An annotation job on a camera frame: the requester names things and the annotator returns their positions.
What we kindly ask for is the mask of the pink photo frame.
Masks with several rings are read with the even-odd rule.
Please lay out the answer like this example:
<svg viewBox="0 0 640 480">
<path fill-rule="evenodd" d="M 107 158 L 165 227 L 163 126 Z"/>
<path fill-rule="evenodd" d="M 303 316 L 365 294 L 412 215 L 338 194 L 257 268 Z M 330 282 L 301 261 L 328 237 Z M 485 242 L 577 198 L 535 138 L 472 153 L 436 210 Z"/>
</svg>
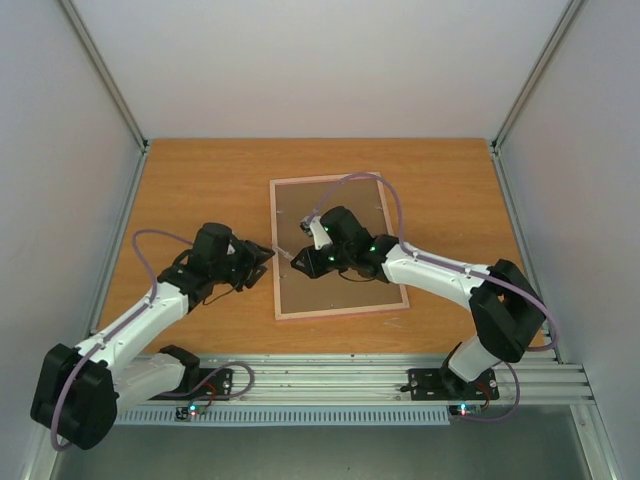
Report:
<svg viewBox="0 0 640 480">
<path fill-rule="evenodd" d="M 342 174 L 269 182 L 275 319 L 405 310 L 406 288 L 375 269 L 372 239 L 393 235 L 384 186 Z"/>
</svg>

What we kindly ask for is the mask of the clear plastic screwdriver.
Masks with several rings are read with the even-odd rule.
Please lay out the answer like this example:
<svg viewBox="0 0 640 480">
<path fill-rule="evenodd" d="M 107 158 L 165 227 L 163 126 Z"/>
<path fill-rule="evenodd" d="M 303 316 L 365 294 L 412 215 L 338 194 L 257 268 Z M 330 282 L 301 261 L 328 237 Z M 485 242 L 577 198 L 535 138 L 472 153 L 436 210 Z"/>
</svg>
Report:
<svg viewBox="0 0 640 480">
<path fill-rule="evenodd" d="M 279 247 L 276 244 L 272 244 L 271 245 L 272 250 L 279 256 L 283 257 L 285 260 L 287 261 L 291 261 L 295 258 L 294 255 L 292 255 L 291 253 L 289 253 L 288 251 L 282 249 L 281 247 Z"/>
</svg>

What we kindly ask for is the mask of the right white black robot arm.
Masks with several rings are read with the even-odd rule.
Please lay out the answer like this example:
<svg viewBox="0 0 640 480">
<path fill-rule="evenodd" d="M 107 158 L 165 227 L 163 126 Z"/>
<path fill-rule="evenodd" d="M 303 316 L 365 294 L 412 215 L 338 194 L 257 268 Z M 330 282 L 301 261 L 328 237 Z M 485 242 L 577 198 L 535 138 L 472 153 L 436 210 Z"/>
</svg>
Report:
<svg viewBox="0 0 640 480">
<path fill-rule="evenodd" d="M 469 264 L 429 254 L 398 237 L 371 235 L 347 208 L 302 220 L 312 245 L 291 260 L 310 279 L 354 271 L 364 280 L 418 288 L 469 311 L 475 326 L 430 381 L 447 400 L 462 400 L 500 362 L 517 363 L 545 320 L 543 303 L 520 269 L 501 259 Z"/>
</svg>

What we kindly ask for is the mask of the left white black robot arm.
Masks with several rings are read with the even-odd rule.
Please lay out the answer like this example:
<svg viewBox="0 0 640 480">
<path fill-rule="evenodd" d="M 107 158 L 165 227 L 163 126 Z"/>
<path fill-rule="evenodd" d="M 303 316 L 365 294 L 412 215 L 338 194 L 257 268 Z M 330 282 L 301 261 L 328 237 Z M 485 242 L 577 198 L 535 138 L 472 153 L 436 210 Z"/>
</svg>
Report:
<svg viewBox="0 0 640 480">
<path fill-rule="evenodd" d="M 182 353 L 159 353 L 139 368 L 132 361 L 169 326 L 212 302 L 216 286 L 235 292 L 252 288 L 275 254 L 219 223 L 203 224 L 185 245 L 160 274 L 142 263 L 150 289 L 109 326 L 45 354 L 30 416 L 48 428 L 55 451 L 93 448 L 118 414 L 152 397 L 195 395 L 202 375 Z"/>
</svg>

